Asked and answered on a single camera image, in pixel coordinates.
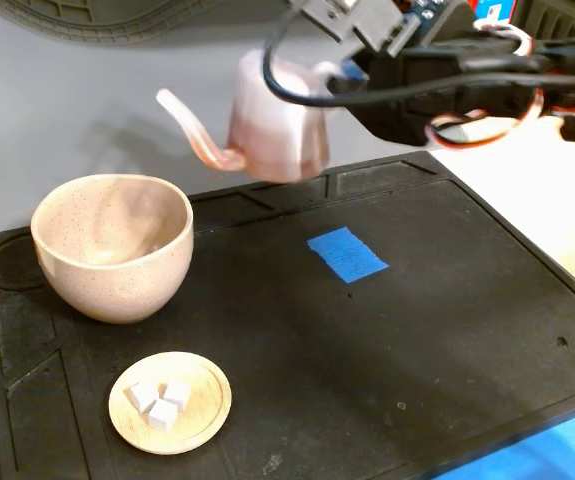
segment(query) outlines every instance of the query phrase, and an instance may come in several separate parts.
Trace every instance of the sugar cube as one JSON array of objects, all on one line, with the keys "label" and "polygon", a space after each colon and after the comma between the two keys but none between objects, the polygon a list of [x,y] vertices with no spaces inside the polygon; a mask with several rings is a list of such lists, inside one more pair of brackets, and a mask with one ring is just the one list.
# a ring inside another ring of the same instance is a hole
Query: sugar cube
[{"label": "sugar cube", "polygon": [[187,383],[169,382],[163,400],[173,403],[178,407],[178,410],[184,412],[189,403],[189,396],[191,395],[191,386]]},{"label": "sugar cube", "polygon": [[148,383],[137,383],[129,389],[129,396],[138,413],[145,413],[158,400],[158,389]]},{"label": "sugar cube", "polygon": [[149,411],[148,418],[150,427],[168,432],[178,418],[178,407],[173,403],[158,399]]}]

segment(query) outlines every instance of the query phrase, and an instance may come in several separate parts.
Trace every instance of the teapot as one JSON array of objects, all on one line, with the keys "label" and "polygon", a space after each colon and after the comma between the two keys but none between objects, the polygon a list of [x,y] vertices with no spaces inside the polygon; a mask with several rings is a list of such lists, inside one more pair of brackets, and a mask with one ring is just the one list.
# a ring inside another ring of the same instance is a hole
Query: teapot
[{"label": "teapot", "polygon": [[[329,163],[325,112],[274,96],[262,76],[262,52],[252,50],[238,65],[238,85],[227,147],[219,148],[192,111],[168,89],[157,101],[176,119],[194,153],[213,169],[246,171],[271,183],[294,183],[319,175]],[[313,95],[337,68],[330,62],[312,70],[279,58],[272,70],[286,89]]]}]

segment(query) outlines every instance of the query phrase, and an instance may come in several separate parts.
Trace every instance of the teapot spout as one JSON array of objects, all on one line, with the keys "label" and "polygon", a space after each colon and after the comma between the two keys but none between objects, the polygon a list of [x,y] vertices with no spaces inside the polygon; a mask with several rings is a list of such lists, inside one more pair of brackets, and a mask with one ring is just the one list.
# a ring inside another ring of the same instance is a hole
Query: teapot spout
[{"label": "teapot spout", "polygon": [[209,168],[234,172],[243,170],[247,160],[243,153],[233,148],[221,149],[211,139],[200,120],[168,89],[158,91],[156,100],[174,117],[185,132],[194,153]]}]

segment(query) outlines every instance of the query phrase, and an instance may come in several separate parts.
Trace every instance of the wooden plate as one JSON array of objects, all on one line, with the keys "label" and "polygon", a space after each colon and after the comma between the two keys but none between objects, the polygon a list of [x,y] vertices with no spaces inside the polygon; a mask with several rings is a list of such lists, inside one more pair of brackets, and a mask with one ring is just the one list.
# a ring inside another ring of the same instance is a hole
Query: wooden plate
[{"label": "wooden plate", "polygon": [[[139,382],[158,384],[162,397],[171,380],[191,384],[191,397],[169,432],[155,430],[129,399],[128,389]],[[109,394],[109,416],[118,433],[134,447],[157,455],[174,455],[200,447],[225,423],[231,408],[231,388],[214,363],[193,353],[165,352],[133,364]]]}]

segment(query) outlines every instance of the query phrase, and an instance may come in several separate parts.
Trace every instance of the speckled bowl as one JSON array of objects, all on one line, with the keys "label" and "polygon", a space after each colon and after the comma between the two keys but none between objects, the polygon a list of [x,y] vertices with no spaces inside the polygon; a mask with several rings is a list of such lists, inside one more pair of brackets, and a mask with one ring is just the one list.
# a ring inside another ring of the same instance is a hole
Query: speckled bowl
[{"label": "speckled bowl", "polygon": [[176,186],[141,175],[93,175],[51,192],[31,220],[38,262],[72,307],[108,323],[158,311],[185,278],[193,212]]}]

